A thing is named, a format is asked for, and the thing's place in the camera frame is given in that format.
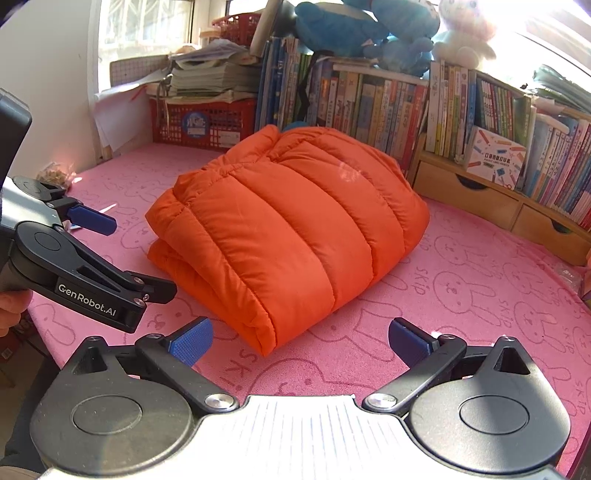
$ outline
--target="white stuffed toy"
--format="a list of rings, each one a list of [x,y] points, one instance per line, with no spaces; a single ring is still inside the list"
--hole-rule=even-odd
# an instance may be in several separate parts
[[[496,34],[496,25],[483,12],[486,0],[441,0],[439,15],[447,31],[433,37],[433,58],[468,69],[482,67],[483,60],[495,60],[488,41]]]

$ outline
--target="blue stuffed toy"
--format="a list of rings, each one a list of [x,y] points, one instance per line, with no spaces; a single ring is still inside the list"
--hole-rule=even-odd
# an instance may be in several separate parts
[[[312,51],[329,50],[337,57],[362,57],[363,46],[379,43],[388,29],[367,13],[348,5],[302,2],[295,7],[295,30]]]
[[[389,37],[380,45],[366,46],[363,54],[378,59],[380,68],[421,77],[431,65],[432,49],[433,42],[427,37],[420,37],[412,43]]]
[[[439,14],[429,1],[343,3],[304,2],[295,8],[296,32],[309,49],[329,50],[340,57],[377,58],[382,68],[393,72],[422,76],[428,70],[431,38],[440,26]],[[371,11],[378,21],[364,10]]]

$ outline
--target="metal screw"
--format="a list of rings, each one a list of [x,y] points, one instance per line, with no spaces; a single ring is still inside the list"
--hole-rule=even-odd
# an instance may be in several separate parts
[[[396,397],[389,393],[372,393],[365,399],[365,401],[369,406],[376,410],[390,410],[391,408],[394,408],[396,403],[398,403]]]
[[[212,393],[205,399],[205,405],[216,410],[227,410],[234,405],[234,397],[226,393]]]

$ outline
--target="white wall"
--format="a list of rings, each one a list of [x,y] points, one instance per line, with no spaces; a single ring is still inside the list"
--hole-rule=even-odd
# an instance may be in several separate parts
[[[92,0],[30,0],[0,28],[0,87],[33,115],[11,174],[34,177],[52,161],[77,171],[96,164],[87,69],[92,6]]]

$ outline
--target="pink tablecloth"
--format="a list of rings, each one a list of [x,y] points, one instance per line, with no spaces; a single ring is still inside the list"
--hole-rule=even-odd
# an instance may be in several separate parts
[[[162,275],[146,259],[154,234],[144,220],[152,202],[178,174],[215,153],[149,145],[82,174],[71,195],[109,214],[110,237],[76,236],[123,270]],[[420,245],[377,285],[288,345],[262,358],[223,322],[196,369],[239,398],[249,393],[340,394],[363,398],[405,370],[387,344],[387,327],[403,316],[428,332],[455,333],[474,345],[518,337],[563,400],[572,432],[560,470],[566,473],[591,420],[591,315],[552,270],[546,250],[465,212],[429,201],[431,223]],[[63,365],[87,336],[111,345],[148,332],[171,333],[209,312],[185,292],[150,305],[127,335],[36,296],[31,314]]]

